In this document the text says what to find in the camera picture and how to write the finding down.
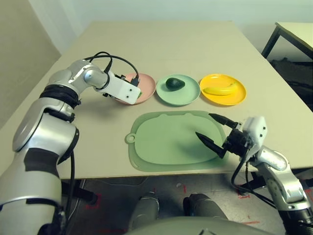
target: green cutting board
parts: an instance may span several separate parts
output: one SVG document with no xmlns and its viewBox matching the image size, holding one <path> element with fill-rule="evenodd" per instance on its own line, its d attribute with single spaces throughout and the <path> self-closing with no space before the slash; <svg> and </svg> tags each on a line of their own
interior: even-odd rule
<svg viewBox="0 0 313 235">
<path fill-rule="evenodd" d="M 134 122 L 125 138 L 132 165 L 142 171 L 205 169 L 225 162 L 195 132 L 221 146 L 225 133 L 204 111 L 147 113 Z"/>
</svg>

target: plate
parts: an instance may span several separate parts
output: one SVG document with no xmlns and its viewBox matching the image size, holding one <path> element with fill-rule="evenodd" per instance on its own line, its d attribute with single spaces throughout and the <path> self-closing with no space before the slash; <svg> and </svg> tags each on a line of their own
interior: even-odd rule
<svg viewBox="0 0 313 235">
<path fill-rule="evenodd" d="M 185 86 L 178 91 L 170 91 L 166 88 L 167 79 L 174 77 L 185 82 Z M 162 78 L 157 82 L 156 93 L 166 103 L 182 106 L 187 105 L 196 100 L 200 95 L 199 84 L 189 76 L 182 74 L 173 74 Z"/>
<path fill-rule="evenodd" d="M 135 73 L 130 73 L 130 74 L 127 74 L 125 77 L 125 80 L 127 81 L 131 81 L 134 77 L 136 76 Z M 136 103 L 135 104 L 140 104 L 142 102 L 145 102 L 147 99 L 149 99 L 153 93 L 156 91 L 156 82 L 155 80 L 150 77 L 149 75 L 147 74 L 144 74 L 144 73 L 140 73 L 139 74 L 139 84 L 138 84 L 138 87 L 140 88 L 142 94 L 141 96 L 137 99 Z M 126 103 L 120 99 L 116 99 L 118 102 L 121 102 L 123 104 L 129 104 L 129 103 Z"/>
<path fill-rule="evenodd" d="M 237 82 L 238 90 L 229 95 L 207 94 L 203 90 L 207 87 L 227 87 Z M 201 93 L 209 100 L 222 105 L 235 105 L 244 101 L 246 98 L 246 89 L 237 79 L 225 74 L 210 74 L 205 76 L 200 82 Z"/>
</svg>

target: yellow plate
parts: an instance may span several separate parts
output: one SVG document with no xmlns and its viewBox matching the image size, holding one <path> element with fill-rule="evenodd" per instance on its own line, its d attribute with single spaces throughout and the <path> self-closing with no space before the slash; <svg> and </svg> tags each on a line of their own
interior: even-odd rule
<svg viewBox="0 0 313 235">
<path fill-rule="evenodd" d="M 203 91 L 207 87 L 227 87 L 234 82 L 237 82 L 238 90 L 233 94 L 214 95 L 207 94 Z M 222 105 L 239 104 L 246 98 L 246 89 L 244 85 L 237 79 L 225 74 L 210 74 L 205 76 L 200 82 L 200 89 L 202 95 L 204 95 L 207 99 Z"/>
</svg>

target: pink plate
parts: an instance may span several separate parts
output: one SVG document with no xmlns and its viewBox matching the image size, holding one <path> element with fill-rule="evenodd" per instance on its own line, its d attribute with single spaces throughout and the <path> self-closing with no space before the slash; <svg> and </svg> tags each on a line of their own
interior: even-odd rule
<svg viewBox="0 0 313 235">
<path fill-rule="evenodd" d="M 125 80 L 127 81 L 131 81 L 132 78 L 134 78 L 136 76 L 135 73 L 130 73 L 127 74 L 125 77 Z M 136 101 L 135 104 L 140 104 L 142 102 L 145 102 L 147 99 L 149 99 L 153 93 L 156 91 L 156 82 L 155 80 L 153 80 L 152 77 L 150 77 L 149 75 L 146 75 L 144 73 L 140 73 L 139 74 L 139 85 L 138 87 L 140 88 L 142 94 L 141 96 L 138 98 L 138 100 Z M 123 103 L 123 104 L 128 104 L 122 100 L 117 99 L 117 101 Z"/>
</svg>

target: green plate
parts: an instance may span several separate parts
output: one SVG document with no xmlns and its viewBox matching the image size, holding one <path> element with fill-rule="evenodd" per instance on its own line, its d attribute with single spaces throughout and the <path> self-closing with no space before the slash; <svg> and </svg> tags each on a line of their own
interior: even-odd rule
<svg viewBox="0 0 313 235">
<path fill-rule="evenodd" d="M 177 78 L 185 82 L 185 86 L 178 91 L 170 91 L 166 88 L 166 81 L 170 77 Z M 156 93 L 160 98 L 166 103 L 182 106 L 190 104 L 192 101 L 196 100 L 200 95 L 200 86 L 198 82 L 189 76 L 182 74 L 173 74 L 162 78 L 157 82 Z"/>
<path fill-rule="evenodd" d="M 132 165 L 142 171 L 206 169 L 221 166 L 220 159 L 205 147 L 195 132 L 221 146 L 225 133 L 208 112 L 176 111 L 147 113 L 134 122 L 125 138 Z"/>
</svg>

